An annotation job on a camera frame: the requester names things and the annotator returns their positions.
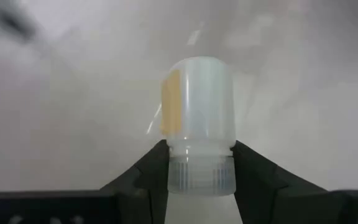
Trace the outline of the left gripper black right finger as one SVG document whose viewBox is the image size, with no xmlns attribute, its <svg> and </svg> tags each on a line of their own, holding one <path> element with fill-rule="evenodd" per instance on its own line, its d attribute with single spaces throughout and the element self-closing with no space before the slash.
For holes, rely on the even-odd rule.
<svg viewBox="0 0 358 224">
<path fill-rule="evenodd" d="M 358 224 L 358 190 L 326 190 L 241 142 L 232 152 L 243 224 Z"/>
</svg>

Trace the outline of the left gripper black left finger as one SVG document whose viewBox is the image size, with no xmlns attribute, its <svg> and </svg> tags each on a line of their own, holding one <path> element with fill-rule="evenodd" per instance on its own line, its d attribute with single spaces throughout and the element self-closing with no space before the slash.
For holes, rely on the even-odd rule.
<svg viewBox="0 0 358 224">
<path fill-rule="evenodd" d="M 97 190 L 0 192 L 0 224 L 164 224 L 168 162 L 161 140 Z"/>
</svg>

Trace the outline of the translucent white plastic bottle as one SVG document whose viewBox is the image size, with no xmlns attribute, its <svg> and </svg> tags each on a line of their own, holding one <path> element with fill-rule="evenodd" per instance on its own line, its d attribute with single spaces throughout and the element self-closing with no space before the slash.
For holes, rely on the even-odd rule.
<svg viewBox="0 0 358 224">
<path fill-rule="evenodd" d="M 225 196 L 236 191 L 233 80 L 213 57 L 177 62 L 162 82 L 161 132 L 170 148 L 168 191 Z"/>
</svg>

